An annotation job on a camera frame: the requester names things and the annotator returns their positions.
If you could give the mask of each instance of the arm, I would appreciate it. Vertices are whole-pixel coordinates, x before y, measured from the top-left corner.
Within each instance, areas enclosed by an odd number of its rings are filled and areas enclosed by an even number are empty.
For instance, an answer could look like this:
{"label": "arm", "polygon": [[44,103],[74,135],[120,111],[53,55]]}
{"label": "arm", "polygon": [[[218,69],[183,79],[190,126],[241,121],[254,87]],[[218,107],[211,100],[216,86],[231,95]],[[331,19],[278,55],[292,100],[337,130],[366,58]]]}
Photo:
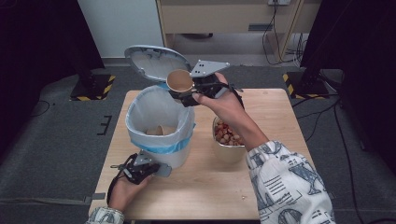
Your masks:
{"label": "arm", "polygon": [[[222,74],[216,75],[227,83]],[[193,97],[244,139],[262,223],[334,223],[332,202],[323,181],[304,156],[270,141],[232,92],[223,93],[219,99],[202,94]]]}
{"label": "arm", "polygon": [[150,179],[151,175],[136,185],[129,182],[126,177],[121,177],[112,190],[108,207],[95,208],[86,224],[122,224],[124,220],[122,213],[137,193],[149,183]]}

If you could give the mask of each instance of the food in bowl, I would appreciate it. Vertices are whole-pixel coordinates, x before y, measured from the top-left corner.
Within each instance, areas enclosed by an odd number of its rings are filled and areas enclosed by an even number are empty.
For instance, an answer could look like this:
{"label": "food in bowl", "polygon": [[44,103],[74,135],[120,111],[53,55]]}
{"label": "food in bowl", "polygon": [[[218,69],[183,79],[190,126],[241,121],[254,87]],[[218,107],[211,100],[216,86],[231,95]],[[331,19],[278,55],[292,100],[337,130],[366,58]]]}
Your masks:
{"label": "food in bowl", "polygon": [[242,137],[220,118],[215,118],[213,135],[217,142],[224,146],[244,146]]}

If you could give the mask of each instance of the cup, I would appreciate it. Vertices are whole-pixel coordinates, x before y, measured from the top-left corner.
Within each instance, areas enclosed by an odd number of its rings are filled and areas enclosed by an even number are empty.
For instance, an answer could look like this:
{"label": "cup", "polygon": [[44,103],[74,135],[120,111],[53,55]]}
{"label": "cup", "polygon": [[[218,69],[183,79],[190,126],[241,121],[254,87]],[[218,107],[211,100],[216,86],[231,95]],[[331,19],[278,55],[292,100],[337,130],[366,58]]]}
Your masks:
{"label": "cup", "polygon": [[176,127],[158,125],[155,129],[148,129],[147,135],[168,135],[176,131]]}
{"label": "cup", "polygon": [[148,129],[146,131],[147,135],[163,135],[163,127],[158,125],[155,129]]}
{"label": "cup", "polygon": [[190,72],[186,70],[174,70],[166,78],[166,85],[168,85],[169,89],[176,92],[190,91],[193,84]]}
{"label": "cup", "polygon": [[212,133],[213,133],[213,149],[216,157],[223,162],[226,163],[237,163],[241,161],[247,150],[245,146],[227,146],[220,143],[216,140],[216,126],[218,126],[219,117],[215,117],[212,125]]}

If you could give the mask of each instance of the sleeve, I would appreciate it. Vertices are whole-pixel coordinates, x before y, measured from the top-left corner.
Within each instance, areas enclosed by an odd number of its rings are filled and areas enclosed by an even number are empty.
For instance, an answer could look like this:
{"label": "sleeve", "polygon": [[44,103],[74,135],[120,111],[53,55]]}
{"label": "sleeve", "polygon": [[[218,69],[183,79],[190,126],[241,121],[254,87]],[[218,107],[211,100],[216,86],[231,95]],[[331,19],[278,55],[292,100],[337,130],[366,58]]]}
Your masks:
{"label": "sleeve", "polygon": [[323,180],[303,155],[270,141],[246,159],[261,223],[335,223]]}
{"label": "sleeve", "polygon": [[95,208],[85,224],[122,224],[124,215],[119,210],[109,207]]}

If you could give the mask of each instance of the table top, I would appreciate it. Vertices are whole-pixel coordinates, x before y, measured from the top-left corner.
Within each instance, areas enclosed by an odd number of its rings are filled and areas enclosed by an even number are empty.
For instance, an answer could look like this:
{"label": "table top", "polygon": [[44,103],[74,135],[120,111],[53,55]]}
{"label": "table top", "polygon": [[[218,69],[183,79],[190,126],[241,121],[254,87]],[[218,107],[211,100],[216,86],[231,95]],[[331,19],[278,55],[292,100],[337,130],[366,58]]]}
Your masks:
{"label": "table top", "polygon": [[[118,170],[110,168],[111,165],[122,164],[139,151],[131,143],[125,124],[128,107],[139,92],[126,94],[96,193],[107,192],[117,174]],[[244,89],[240,94],[246,111],[269,139],[282,142],[290,151],[306,156],[314,164],[284,90]],[[126,219],[259,219],[246,161],[235,164],[219,161],[211,147],[215,114],[203,105],[194,110],[196,126],[186,162],[169,177],[154,176],[125,211]],[[106,206],[106,200],[93,200],[90,212],[98,206]]]}

